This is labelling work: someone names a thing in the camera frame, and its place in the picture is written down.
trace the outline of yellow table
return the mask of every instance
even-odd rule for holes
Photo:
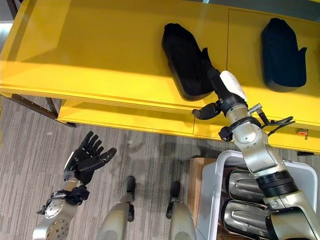
[[[281,17],[299,47],[308,47],[307,84],[276,93],[263,83],[260,60],[261,31],[271,17],[180,0],[25,0],[1,53],[0,92],[18,102],[25,101],[19,94],[64,99],[51,116],[63,123],[218,139],[223,115],[210,121],[191,115],[216,95],[183,100],[161,47],[164,25],[180,23],[208,47],[215,67],[238,78],[250,106],[261,103],[274,120],[294,116],[296,123],[270,137],[271,144],[320,152],[320,24]],[[310,130],[308,140],[298,128]]]

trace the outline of black joint ring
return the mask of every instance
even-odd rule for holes
[[[229,130],[232,132],[236,127],[240,126],[241,124],[247,123],[247,122],[255,124],[259,128],[261,128],[261,123],[256,118],[254,118],[253,116],[246,116],[246,117],[241,118],[240,120],[234,122],[233,124],[231,124],[229,126]]]

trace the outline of white plastic bin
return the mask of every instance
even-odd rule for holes
[[[318,178],[316,171],[307,164],[284,161],[297,186],[317,210]],[[220,210],[220,197],[225,165],[246,167],[242,153],[224,151],[217,160],[202,171],[201,196],[196,225],[197,240],[216,240]]]

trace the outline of robot leg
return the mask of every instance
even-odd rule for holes
[[[97,240],[124,240],[127,222],[135,219],[132,202],[135,199],[136,180],[133,176],[126,178],[126,194],[109,211],[99,229]]]
[[[171,219],[169,240],[196,240],[196,229],[193,217],[184,204],[179,200],[180,183],[174,182],[170,190],[170,202],[167,208],[166,217]]]

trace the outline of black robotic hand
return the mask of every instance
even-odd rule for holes
[[[79,148],[72,154],[64,168],[65,181],[69,178],[77,178],[84,185],[87,185],[91,181],[95,170],[107,164],[116,154],[117,149],[114,147],[102,153],[104,150],[100,146],[102,142],[98,140],[98,135],[93,135],[94,133],[90,131]]]

